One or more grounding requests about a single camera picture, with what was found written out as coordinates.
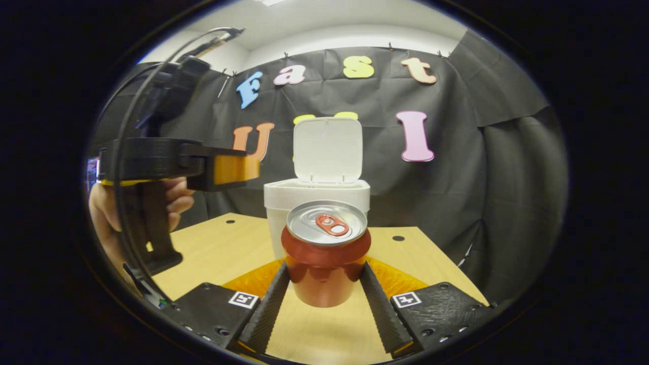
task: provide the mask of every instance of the pink letter i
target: pink letter i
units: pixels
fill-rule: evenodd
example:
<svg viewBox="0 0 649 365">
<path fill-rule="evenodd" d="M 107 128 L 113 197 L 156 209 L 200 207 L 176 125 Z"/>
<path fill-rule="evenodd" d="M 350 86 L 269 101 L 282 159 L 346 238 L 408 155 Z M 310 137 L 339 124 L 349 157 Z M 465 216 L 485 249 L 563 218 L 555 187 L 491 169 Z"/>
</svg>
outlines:
<svg viewBox="0 0 649 365">
<path fill-rule="evenodd" d="M 435 157 L 433 151 L 428 149 L 424 120 L 428 116 L 422 112 L 399 112 L 397 119 L 404 125 L 406 135 L 406 150 L 401 154 L 405 161 L 430 161 Z"/>
</svg>

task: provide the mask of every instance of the ceiling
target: ceiling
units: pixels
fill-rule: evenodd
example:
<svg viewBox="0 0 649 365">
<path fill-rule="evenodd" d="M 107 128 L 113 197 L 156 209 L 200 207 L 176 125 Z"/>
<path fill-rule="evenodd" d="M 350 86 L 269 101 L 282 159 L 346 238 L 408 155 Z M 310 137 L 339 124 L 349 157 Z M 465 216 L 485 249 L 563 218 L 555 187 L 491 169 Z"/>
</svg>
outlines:
<svg viewBox="0 0 649 365">
<path fill-rule="evenodd" d="M 286 0 L 266 6 L 240 0 L 219 7 L 188 27 L 208 31 L 216 27 L 246 28 L 234 40 L 252 51 L 298 32 L 340 25 L 393 25 L 437 33 L 459 40 L 466 27 L 412 0 Z"/>
</svg>

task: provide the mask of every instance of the can lid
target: can lid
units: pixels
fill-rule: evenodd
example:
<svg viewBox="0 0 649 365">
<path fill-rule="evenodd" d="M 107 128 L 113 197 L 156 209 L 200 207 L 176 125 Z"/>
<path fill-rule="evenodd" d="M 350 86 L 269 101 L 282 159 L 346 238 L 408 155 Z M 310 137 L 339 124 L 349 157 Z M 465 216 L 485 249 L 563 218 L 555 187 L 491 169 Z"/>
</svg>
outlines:
<svg viewBox="0 0 649 365">
<path fill-rule="evenodd" d="M 365 214 L 355 206 L 335 200 L 303 203 L 286 216 L 288 231 L 314 245 L 337 246 L 359 238 L 367 229 Z"/>
</svg>

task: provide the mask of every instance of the foam letter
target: foam letter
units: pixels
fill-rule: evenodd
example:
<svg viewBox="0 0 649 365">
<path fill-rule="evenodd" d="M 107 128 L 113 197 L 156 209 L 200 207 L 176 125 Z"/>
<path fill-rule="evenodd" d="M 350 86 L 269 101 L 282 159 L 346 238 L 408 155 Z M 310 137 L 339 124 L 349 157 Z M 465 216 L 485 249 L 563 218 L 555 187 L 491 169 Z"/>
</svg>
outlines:
<svg viewBox="0 0 649 365">
<path fill-rule="evenodd" d="M 433 151 L 428 149 L 424 120 L 428 116 L 422 112 L 399 112 L 397 119 L 404 125 L 406 135 L 406 150 L 401 154 L 405 161 L 430 161 L 435 157 Z"/>
<path fill-rule="evenodd" d="M 262 123 L 257 126 L 259 138 L 257 139 L 257 150 L 248 156 L 257 158 L 259 161 L 263 160 L 268 150 L 268 139 L 271 134 L 271 129 L 275 127 L 273 123 Z M 248 142 L 248 134 L 252 132 L 252 127 L 239 127 L 232 132 L 234 134 L 234 143 L 232 149 L 245 151 L 246 142 Z"/>
<path fill-rule="evenodd" d="M 298 124 L 302 120 L 309 119 L 309 118 L 315 118 L 315 116 L 313 114 L 304 114 L 304 115 L 301 115 L 301 116 L 297 116 L 297 117 L 293 118 L 293 124 Z"/>
<path fill-rule="evenodd" d="M 374 75 L 374 68 L 370 63 L 372 60 L 367 56 L 349 56 L 343 61 L 343 73 L 350 79 L 366 79 Z"/>
<path fill-rule="evenodd" d="M 340 117 L 340 118 L 352 118 L 355 120 L 358 120 L 358 114 L 354 112 L 338 112 L 334 117 Z"/>
<path fill-rule="evenodd" d="M 259 90 L 259 80 L 257 79 L 262 75 L 261 71 L 257 71 L 237 87 L 237 91 L 241 94 L 241 109 L 250 105 L 259 96 L 255 91 Z"/>
<path fill-rule="evenodd" d="M 417 57 L 403 60 L 401 61 L 401 64 L 407 66 L 408 71 L 410 71 L 410 75 L 412 75 L 413 79 L 419 82 L 423 82 L 425 84 L 434 84 L 435 81 L 437 81 L 437 77 L 426 73 L 425 68 L 430 68 L 430 65 L 421 62 Z"/>
<path fill-rule="evenodd" d="M 293 65 L 282 68 L 280 74 L 275 77 L 273 83 L 275 85 L 285 85 L 285 84 L 299 84 L 304 81 L 304 72 L 306 67 L 302 65 Z"/>
</svg>

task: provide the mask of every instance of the container lid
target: container lid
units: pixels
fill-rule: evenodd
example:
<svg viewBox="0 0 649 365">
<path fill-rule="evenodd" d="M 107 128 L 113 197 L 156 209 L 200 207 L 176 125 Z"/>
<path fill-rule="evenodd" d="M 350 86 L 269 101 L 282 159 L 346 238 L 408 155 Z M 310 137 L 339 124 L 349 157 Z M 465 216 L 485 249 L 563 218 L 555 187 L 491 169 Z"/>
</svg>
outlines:
<svg viewBox="0 0 649 365">
<path fill-rule="evenodd" d="M 295 175 L 313 183 L 353 183 L 363 168 L 363 128 L 352 118 L 310 118 L 293 132 Z"/>
<path fill-rule="evenodd" d="M 335 200 L 308 201 L 286 216 L 286 228 L 297 239 L 319 246 L 337 246 L 359 238 L 367 218 L 355 206 Z"/>
</svg>

